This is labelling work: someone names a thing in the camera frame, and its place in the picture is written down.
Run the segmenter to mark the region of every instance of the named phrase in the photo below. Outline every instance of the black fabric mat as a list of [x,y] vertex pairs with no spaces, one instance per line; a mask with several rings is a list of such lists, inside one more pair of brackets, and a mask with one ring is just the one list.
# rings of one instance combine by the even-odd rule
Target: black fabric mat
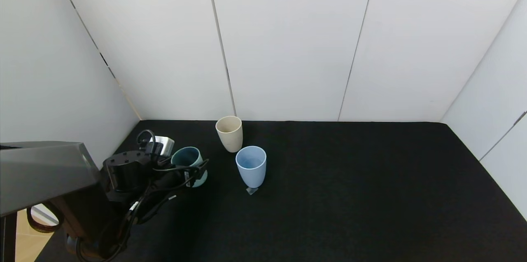
[[[526,262],[527,222],[440,123],[244,122],[267,153],[252,196],[213,121],[142,121],[196,146],[206,183],[135,226],[116,262]],[[57,232],[37,262],[73,262]]]

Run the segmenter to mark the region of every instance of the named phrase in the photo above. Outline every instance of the cup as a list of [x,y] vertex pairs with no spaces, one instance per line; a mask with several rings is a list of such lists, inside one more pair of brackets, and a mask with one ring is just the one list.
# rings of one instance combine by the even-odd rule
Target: cup
[[236,154],[236,165],[247,187],[258,188],[264,182],[267,154],[261,147],[246,146]]
[[[172,163],[173,166],[197,166],[203,163],[203,159],[201,158],[201,153],[197,147],[186,146],[177,150],[177,152],[172,155],[170,163]],[[196,180],[192,187],[199,187],[200,185],[203,185],[207,179],[207,175],[207,171],[205,170],[201,176],[201,179]]]
[[216,131],[227,151],[236,153],[241,149],[243,129],[240,118],[227,116],[219,119],[216,122]]

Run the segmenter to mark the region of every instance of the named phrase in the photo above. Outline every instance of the white wall panel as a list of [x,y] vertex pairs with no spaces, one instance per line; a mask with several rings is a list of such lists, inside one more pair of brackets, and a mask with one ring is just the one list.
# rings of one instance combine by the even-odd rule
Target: white wall panel
[[443,122],[480,159],[527,110],[527,0],[518,0]]
[[215,0],[242,119],[336,121],[367,0]]
[[211,0],[73,0],[143,119],[233,114]]
[[0,0],[0,142],[110,156],[139,121],[69,0]]
[[527,118],[481,160],[499,187],[527,220]]
[[440,121],[517,0],[370,0],[341,121]]

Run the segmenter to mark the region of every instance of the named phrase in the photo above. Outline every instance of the teal cup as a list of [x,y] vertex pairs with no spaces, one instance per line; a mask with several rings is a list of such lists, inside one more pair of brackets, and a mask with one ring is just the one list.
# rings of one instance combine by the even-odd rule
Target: teal cup
[[[172,163],[173,166],[198,166],[199,164],[203,163],[203,158],[201,157],[201,153],[197,147],[186,146],[177,150],[177,152],[172,155],[170,163]],[[192,187],[199,187],[200,185],[203,185],[206,179],[207,171],[205,170],[203,176],[201,176],[201,179],[196,180]]]

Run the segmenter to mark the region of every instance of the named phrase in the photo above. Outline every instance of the light blue cup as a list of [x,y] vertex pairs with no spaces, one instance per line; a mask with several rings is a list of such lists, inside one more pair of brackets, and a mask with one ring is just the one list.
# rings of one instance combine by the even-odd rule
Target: light blue cup
[[[177,150],[177,152],[172,155],[170,163],[172,163],[173,166],[197,166],[203,163],[203,158],[201,158],[201,153],[197,147],[186,146]],[[203,176],[201,176],[201,179],[196,180],[192,187],[199,187],[200,185],[203,185],[206,179],[207,171],[205,170]]]
[[236,165],[245,185],[258,188],[264,182],[267,154],[258,146],[246,146],[236,154]]

